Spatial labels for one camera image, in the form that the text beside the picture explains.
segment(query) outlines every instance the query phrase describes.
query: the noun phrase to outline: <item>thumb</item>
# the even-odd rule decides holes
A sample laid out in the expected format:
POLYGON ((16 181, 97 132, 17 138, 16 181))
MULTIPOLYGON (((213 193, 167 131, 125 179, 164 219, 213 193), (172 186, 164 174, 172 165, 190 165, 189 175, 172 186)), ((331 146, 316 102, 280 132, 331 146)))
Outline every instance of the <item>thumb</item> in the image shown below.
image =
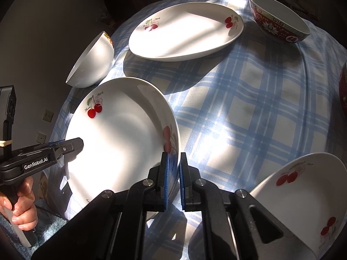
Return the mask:
POLYGON ((9 210, 12 210, 11 202, 2 192, 0 192, 0 206, 3 206, 9 210))

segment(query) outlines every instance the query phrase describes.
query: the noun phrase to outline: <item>blue and white checkered tablecloth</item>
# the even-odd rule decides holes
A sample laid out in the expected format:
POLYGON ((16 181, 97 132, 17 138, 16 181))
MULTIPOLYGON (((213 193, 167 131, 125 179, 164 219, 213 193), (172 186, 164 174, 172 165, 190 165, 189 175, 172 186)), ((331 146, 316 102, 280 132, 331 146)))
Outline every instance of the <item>blue and white checkered tablecloth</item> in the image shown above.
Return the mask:
MULTIPOLYGON (((308 38, 284 44, 259 30, 248 0, 160 1, 113 34, 116 62, 102 83, 134 76, 157 86, 176 115, 189 165, 221 189, 251 191, 307 153, 327 151, 345 161, 338 81, 347 51, 324 30, 307 24, 312 32, 308 38), (147 16, 192 1, 234 9, 245 23, 241 36, 219 52, 183 62, 145 60, 129 51, 131 32, 147 16)), ((91 89, 71 90, 51 141, 65 138, 74 109, 91 89)), ((65 215, 78 210, 70 202, 65 215)), ((148 222, 144 258, 203 258, 202 235, 196 230, 200 223, 199 213, 182 211, 177 194, 167 212, 148 222)))

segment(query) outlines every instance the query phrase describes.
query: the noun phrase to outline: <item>table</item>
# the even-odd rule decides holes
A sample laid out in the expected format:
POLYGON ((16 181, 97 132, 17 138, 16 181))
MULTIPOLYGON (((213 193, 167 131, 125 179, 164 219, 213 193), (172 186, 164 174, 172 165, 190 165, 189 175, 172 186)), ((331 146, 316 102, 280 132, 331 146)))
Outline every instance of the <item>table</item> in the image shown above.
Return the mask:
MULTIPOLYGON (((307 153, 326 151, 346 160, 338 82, 347 50, 306 22, 311 35, 298 44, 284 44, 259 30, 248 0, 160 1, 143 8, 113 34, 116 62, 102 83, 133 76, 157 86, 176 115, 189 165, 221 189, 251 191, 307 153), (147 16, 193 1, 234 9, 245 24, 241 36, 219 52, 183 62, 145 60, 128 50, 131 32, 147 16)), ((51 141, 65 138, 74 110, 92 89, 71 90, 51 141)), ((50 194, 57 208, 66 192, 62 165, 47 172, 56 189, 50 194)), ((204 259, 201 215, 183 212, 176 193, 168 210, 147 223, 145 259, 204 259)), ((69 195, 68 200, 65 216, 70 218, 80 209, 69 195)))

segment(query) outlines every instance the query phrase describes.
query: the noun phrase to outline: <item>plaid tablecloth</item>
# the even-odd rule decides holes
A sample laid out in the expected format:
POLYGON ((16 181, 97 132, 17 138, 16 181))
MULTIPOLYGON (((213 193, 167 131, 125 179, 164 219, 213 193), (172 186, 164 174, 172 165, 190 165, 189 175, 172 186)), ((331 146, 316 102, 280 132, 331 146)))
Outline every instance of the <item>plaid tablecloth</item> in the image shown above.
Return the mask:
MULTIPOLYGON (((347 51, 324 30, 307 24, 312 32, 308 38, 284 44, 259 30, 248 0, 160 1, 139 11, 113 34, 116 62, 102 83, 134 76, 157 86, 175 112, 189 165, 221 189, 251 191, 307 153, 327 151, 345 161, 338 80, 347 51), (184 62, 145 60, 129 51, 131 32, 147 16, 192 1, 234 9, 245 24, 241 36, 217 53, 184 62)), ((148 44, 149 49, 152 46, 156 44, 148 44)), ((92 88, 71 90, 51 141, 65 138, 73 111, 92 88)), ((49 180, 56 185, 53 196, 59 207, 66 178, 61 173, 54 176, 52 169, 49 180)), ((176 193, 168 211, 147 223, 145 259, 204 258, 202 233, 196 230, 201 215, 183 212, 176 193)), ((72 198, 65 216, 71 218, 79 210, 72 198)))

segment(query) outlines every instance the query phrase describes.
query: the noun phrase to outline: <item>oval plate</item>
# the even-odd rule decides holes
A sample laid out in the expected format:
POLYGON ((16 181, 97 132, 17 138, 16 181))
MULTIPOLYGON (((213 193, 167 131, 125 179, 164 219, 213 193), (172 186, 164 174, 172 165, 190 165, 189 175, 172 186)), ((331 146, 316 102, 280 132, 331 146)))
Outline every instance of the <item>oval plate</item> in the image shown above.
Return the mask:
POLYGON ((311 153, 270 175, 250 194, 320 259, 346 213, 347 171, 336 156, 311 153))
POLYGON ((173 62, 214 53, 243 31, 232 9, 208 2, 178 4, 158 11, 132 32, 129 49, 150 60, 173 62))
POLYGON ((163 94, 138 78, 122 77, 90 92, 75 111, 66 139, 80 137, 84 148, 66 168, 78 203, 85 207, 103 190, 120 192, 147 178, 170 153, 168 195, 177 181, 180 138, 163 94))

